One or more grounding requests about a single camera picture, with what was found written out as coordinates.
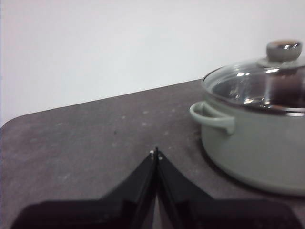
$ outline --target black plastic part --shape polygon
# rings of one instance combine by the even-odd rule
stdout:
[[[157,157],[149,154],[100,200],[49,201],[26,207],[12,229],[141,229],[152,227]]]
[[[302,228],[285,204],[266,200],[214,200],[180,173],[160,151],[158,158],[158,198],[172,228]]]
[[[12,229],[149,229],[156,191],[163,228],[301,229],[291,209],[266,200],[214,200],[156,148],[100,200],[49,201],[25,208]]]

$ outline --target cooking pot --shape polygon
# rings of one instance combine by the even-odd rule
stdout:
[[[305,58],[302,43],[276,41],[267,57],[219,68],[203,78],[190,107],[208,156],[251,186],[305,195]]]

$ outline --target lid knob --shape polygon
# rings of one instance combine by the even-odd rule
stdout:
[[[271,62],[294,61],[302,52],[302,43],[296,40],[274,41],[267,44],[266,52]]]

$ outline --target glass lid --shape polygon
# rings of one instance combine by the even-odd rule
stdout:
[[[276,41],[267,57],[217,69],[203,79],[203,88],[227,105],[292,116],[305,113],[305,58],[302,43]]]

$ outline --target gray countertop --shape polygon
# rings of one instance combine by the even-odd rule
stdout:
[[[158,146],[214,198],[266,198],[292,207],[305,225],[305,198],[243,185],[206,156],[188,112],[200,80],[15,118],[1,129],[1,228],[45,200],[100,198]],[[160,228],[155,208],[154,228]]]

